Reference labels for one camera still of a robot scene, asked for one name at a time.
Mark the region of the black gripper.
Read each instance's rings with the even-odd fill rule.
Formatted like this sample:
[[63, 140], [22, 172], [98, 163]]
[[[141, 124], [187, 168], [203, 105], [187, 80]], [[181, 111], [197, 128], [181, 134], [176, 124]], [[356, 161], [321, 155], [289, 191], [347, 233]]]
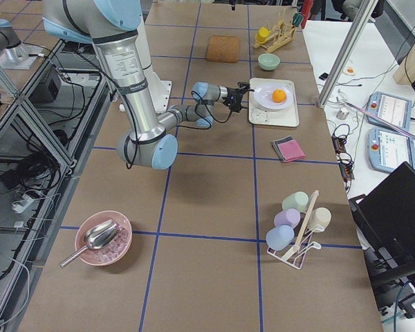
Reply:
[[[236, 0], [229, 0], [229, 4], [231, 5], [232, 10], [236, 10]], [[241, 105], [241, 101], [243, 99], [243, 95], [245, 93], [254, 92], [255, 90], [250, 87], [249, 83], [246, 82], [238, 82], [237, 88], [229, 88], [227, 87], [227, 95], [225, 98], [225, 105], [231, 112], [239, 113], [243, 106]]]

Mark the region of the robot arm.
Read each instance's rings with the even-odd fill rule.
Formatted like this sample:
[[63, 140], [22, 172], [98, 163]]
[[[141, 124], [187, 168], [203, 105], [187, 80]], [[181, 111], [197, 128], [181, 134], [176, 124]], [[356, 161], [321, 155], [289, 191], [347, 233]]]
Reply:
[[44, 1], [43, 5], [45, 30], [60, 39], [91, 44], [100, 63], [98, 70], [122, 98], [131, 131], [120, 137], [117, 150], [128, 167], [167, 169], [178, 151], [177, 139], [169, 130], [182, 122], [209, 129], [217, 102], [230, 112], [242, 110], [242, 98], [251, 90], [248, 83], [240, 82], [234, 89], [197, 82], [192, 89], [194, 105], [156, 113], [136, 45], [143, 23], [139, 1]]

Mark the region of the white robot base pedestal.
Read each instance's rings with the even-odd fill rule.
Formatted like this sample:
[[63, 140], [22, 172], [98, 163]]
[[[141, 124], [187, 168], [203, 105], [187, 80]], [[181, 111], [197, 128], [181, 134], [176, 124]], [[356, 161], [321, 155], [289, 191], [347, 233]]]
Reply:
[[122, 80], [120, 92], [147, 87], [156, 113], [166, 111], [172, 83], [161, 80], [153, 70], [142, 9], [139, 1], [119, 1], [117, 9], [129, 25], [135, 25], [132, 36], [122, 40], [120, 53], [115, 55], [114, 78]]

